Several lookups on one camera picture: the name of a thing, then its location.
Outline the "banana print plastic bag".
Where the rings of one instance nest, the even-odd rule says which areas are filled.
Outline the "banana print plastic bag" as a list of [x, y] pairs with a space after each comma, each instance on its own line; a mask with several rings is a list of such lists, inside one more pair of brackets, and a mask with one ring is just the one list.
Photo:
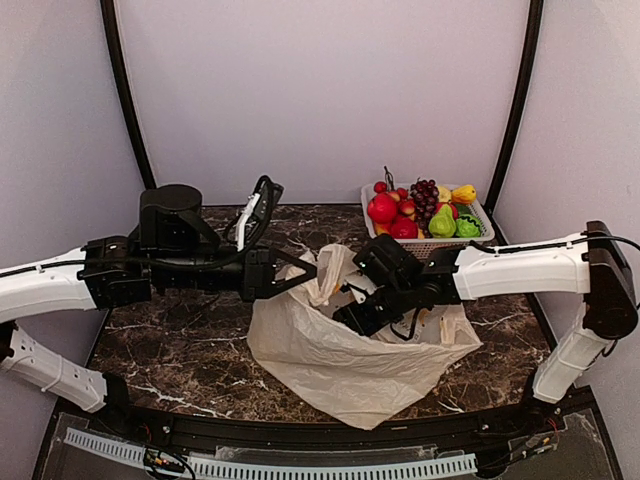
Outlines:
[[413, 340], [389, 330], [368, 338], [332, 320], [338, 286], [355, 273], [340, 244], [305, 252], [316, 279], [253, 305], [247, 342], [254, 360], [312, 407], [371, 430], [423, 399], [446, 370], [482, 342], [461, 305], [420, 316]]

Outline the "red toy apple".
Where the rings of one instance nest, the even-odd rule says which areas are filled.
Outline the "red toy apple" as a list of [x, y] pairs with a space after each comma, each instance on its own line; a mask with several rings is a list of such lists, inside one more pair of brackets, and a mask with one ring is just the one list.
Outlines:
[[394, 239], [417, 239], [419, 236], [419, 227], [409, 218], [400, 218], [392, 223], [390, 234]]
[[367, 206], [369, 218], [377, 224], [391, 223], [398, 213], [398, 202], [387, 193], [379, 193]]

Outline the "green toy pear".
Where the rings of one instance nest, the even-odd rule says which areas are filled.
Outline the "green toy pear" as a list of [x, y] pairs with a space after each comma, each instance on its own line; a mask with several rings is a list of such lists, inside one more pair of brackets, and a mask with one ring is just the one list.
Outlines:
[[456, 232], [456, 223], [450, 215], [435, 214], [429, 222], [428, 230], [434, 238], [452, 238]]

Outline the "red cherry bunch toy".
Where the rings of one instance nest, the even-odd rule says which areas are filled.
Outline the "red cherry bunch toy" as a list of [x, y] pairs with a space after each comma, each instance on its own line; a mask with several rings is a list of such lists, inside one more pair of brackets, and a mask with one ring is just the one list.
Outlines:
[[409, 199], [408, 191], [396, 186], [394, 176], [387, 166], [384, 166], [383, 170], [384, 179], [376, 182], [373, 186], [374, 197], [379, 193], [387, 193], [398, 202], [398, 213], [393, 221], [397, 218], [409, 218], [414, 220], [415, 206], [412, 200]]

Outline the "purple toy grapes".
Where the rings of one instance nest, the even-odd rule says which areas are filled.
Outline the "purple toy grapes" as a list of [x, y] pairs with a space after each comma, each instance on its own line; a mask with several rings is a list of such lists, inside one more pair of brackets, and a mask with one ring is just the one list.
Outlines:
[[439, 191], [434, 180], [418, 177], [410, 186], [410, 197], [415, 206], [415, 221], [422, 233], [429, 238], [429, 223], [439, 202]]

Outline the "yellow orange toy mango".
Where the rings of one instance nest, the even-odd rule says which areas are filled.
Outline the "yellow orange toy mango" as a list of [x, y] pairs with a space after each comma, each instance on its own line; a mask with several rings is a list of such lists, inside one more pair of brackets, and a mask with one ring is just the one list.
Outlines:
[[471, 205], [477, 199], [477, 192], [473, 185], [467, 184], [451, 191], [451, 202], [456, 204]]

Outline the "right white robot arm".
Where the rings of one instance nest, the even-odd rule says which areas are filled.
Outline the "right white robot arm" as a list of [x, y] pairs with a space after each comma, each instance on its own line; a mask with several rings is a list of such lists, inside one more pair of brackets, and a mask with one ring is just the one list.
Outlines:
[[348, 280], [354, 300], [333, 319], [370, 337], [411, 312], [484, 297], [569, 292], [583, 298], [582, 316], [535, 372], [531, 391], [510, 413], [521, 434], [534, 432], [569, 387], [603, 350], [639, 323], [631, 267], [620, 249], [624, 238], [601, 221], [585, 231], [551, 240], [488, 247], [475, 241], [437, 248], [420, 260], [390, 235], [371, 240], [353, 259], [362, 286]]

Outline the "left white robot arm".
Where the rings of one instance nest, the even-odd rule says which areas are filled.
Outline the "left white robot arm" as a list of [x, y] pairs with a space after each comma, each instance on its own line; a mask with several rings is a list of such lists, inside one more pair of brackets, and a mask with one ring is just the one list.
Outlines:
[[203, 219], [201, 192], [170, 184], [144, 191], [139, 222], [127, 236], [88, 242], [63, 255], [1, 272], [1, 368], [101, 415], [120, 436], [141, 427], [126, 382], [84, 368], [42, 346], [18, 320], [58, 311], [100, 311], [146, 302], [168, 289], [235, 291], [254, 302], [314, 279], [314, 265], [259, 245], [283, 189], [259, 178], [233, 222], [235, 243]]

